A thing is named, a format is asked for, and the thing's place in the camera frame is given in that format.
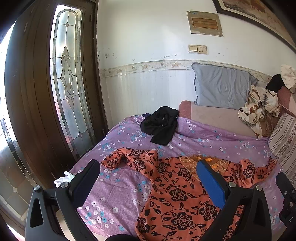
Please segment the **orange black floral garment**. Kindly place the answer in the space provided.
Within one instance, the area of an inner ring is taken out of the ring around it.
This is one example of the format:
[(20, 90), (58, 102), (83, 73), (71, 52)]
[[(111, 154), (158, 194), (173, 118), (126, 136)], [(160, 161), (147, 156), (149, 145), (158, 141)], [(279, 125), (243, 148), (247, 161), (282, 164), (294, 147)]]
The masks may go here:
[(201, 155), (159, 158), (155, 150), (120, 148), (102, 165), (111, 170), (125, 163), (152, 183), (135, 223), (140, 240), (199, 240), (220, 209), (195, 171)]

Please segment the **white crumpled cloth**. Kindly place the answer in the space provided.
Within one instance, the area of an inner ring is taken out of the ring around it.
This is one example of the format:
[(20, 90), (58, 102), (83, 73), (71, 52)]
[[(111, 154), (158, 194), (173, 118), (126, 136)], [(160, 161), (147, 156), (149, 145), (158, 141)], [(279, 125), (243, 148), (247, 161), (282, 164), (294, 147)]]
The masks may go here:
[(64, 176), (60, 177), (59, 179), (56, 179), (54, 181), (55, 186), (58, 188), (63, 182), (70, 183), (75, 175), (71, 174), (70, 172), (64, 171)]

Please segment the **striped floral cushion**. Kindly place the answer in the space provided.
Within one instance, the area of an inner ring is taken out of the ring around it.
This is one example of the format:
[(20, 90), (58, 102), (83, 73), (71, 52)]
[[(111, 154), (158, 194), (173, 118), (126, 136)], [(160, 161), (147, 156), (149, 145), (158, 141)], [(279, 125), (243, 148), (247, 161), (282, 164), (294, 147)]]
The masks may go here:
[(296, 159), (295, 117), (284, 113), (268, 140), (271, 152), (279, 162), (283, 172), (295, 187)]

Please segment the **purple floral bed sheet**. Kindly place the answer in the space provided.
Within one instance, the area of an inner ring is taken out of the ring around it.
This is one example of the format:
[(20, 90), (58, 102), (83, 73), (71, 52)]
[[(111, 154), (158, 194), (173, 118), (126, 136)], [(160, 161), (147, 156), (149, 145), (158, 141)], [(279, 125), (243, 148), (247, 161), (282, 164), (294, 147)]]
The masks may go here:
[(90, 160), (100, 162), (99, 176), (85, 203), (78, 213), (88, 228), (99, 235), (127, 234), (137, 237), (135, 223), (144, 208), (152, 183), (141, 173), (136, 173), (125, 163), (111, 170), (102, 161), (120, 148), (155, 150), (159, 158), (191, 157), (214, 161), (214, 168), (222, 171), (226, 181), (240, 187), (262, 186), (269, 207), (272, 232), (282, 227), (279, 213), (283, 207), (283, 195), (275, 178), (281, 167), (268, 147), (267, 138), (244, 138), (217, 131), (201, 123), (192, 124), (178, 118), (177, 129), (166, 145), (151, 143), (151, 135), (143, 133), (142, 116), (134, 115), (114, 126), (105, 138), (86, 153), (72, 168), (78, 174)]

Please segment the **pink quilted mattress cover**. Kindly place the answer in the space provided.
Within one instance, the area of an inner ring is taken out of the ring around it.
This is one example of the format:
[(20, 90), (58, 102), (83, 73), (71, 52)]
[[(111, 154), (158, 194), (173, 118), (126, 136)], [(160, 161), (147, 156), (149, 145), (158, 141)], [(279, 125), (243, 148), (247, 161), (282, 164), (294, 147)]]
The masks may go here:
[(238, 111), (229, 108), (198, 106), (192, 101), (184, 100), (179, 105), (179, 117), (185, 118), (193, 125), (201, 123), (219, 131), (226, 131), (232, 136), (256, 138), (254, 131), (238, 118)]

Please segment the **cream brown floral cloth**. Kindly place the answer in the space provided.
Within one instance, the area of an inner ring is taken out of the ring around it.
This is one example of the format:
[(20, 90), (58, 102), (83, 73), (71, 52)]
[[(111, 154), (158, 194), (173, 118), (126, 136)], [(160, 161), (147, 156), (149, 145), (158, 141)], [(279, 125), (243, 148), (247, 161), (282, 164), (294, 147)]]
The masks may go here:
[(249, 126), (257, 138), (270, 137), (281, 114), (276, 92), (252, 85), (245, 105), (239, 109), (239, 119)]

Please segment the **pink quilted headboard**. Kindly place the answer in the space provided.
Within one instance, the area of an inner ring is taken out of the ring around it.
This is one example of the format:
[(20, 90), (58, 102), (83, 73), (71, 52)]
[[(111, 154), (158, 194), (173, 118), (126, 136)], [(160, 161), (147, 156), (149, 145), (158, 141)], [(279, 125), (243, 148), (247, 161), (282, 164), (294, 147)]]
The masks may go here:
[(296, 118), (295, 94), (291, 93), (289, 89), (282, 86), (277, 92), (278, 102), (282, 106), (283, 111)]

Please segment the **black crumpled garment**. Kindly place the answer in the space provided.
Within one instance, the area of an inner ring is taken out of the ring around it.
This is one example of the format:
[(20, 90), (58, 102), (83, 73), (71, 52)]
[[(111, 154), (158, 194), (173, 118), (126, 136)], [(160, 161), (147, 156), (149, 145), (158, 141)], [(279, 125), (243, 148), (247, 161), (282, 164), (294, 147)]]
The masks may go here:
[(162, 106), (141, 122), (140, 129), (143, 133), (152, 135), (151, 143), (166, 146), (177, 128), (179, 113), (176, 109)]

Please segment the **black cloth on headboard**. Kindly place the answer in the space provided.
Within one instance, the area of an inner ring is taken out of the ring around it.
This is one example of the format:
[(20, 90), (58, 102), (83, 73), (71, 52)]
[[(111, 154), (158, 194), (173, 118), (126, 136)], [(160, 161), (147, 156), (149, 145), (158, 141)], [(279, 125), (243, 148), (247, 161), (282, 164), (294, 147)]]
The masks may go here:
[(282, 87), (285, 87), (284, 81), (280, 74), (276, 74), (271, 78), (266, 89), (277, 93)]

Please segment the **grey pillow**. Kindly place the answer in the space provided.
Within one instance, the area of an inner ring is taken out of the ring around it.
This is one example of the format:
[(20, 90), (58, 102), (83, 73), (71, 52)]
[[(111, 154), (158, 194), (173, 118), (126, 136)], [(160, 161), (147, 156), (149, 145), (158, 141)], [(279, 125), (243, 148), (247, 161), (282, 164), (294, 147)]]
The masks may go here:
[(193, 63), (195, 104), (239, 110), (245, 105), (252, 85), (258, 79), (249, 72), (216, 65)]

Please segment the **white floral cloth on headboard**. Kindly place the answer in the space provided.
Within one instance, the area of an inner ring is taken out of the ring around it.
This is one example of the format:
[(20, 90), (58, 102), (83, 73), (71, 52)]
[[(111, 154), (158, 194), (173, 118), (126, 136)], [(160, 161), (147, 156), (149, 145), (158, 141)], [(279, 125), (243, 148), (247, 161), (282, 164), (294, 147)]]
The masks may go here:
[(291, 89), (295, 86), (296, 76), (295, 69), (289, 65), (281, 65), (280, 75), (286, 88)]

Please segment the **dark framed horse painting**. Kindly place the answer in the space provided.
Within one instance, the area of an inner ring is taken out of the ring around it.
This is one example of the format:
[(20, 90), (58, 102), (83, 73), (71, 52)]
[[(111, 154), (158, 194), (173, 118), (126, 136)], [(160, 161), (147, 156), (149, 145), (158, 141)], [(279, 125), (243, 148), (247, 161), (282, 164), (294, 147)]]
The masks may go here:
[(261, 1), (213, 1), (217, 13), (232, 16), (260, 27), (295, 51), (295, 42), (280, 19)]

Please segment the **beige double light switch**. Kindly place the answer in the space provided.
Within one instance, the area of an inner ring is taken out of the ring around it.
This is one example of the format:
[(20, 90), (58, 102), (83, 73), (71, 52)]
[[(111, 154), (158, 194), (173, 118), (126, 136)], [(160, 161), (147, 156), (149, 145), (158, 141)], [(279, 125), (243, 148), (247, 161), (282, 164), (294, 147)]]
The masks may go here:
[(207, 46), (205, 45), (189, 45), (189, 53), (208, 54)]

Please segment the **beige wall plaque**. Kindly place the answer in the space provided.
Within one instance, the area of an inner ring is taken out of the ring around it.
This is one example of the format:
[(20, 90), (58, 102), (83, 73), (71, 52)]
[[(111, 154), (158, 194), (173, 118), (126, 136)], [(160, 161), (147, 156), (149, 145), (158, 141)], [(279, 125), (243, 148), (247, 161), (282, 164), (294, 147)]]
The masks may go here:
[(219, 16), (203, 11), (187, 11), (191, 34), (223, 37)]

